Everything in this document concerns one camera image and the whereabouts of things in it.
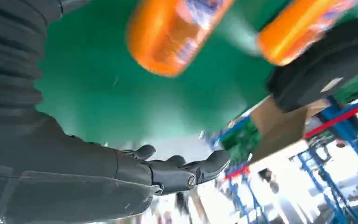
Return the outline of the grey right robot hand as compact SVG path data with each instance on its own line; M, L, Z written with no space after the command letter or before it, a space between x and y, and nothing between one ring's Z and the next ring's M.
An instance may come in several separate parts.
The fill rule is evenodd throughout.
M145 211L154 196L215 179L225 151L184 163L142 161L66 135L50 116L0 116L0 223L80 224Z

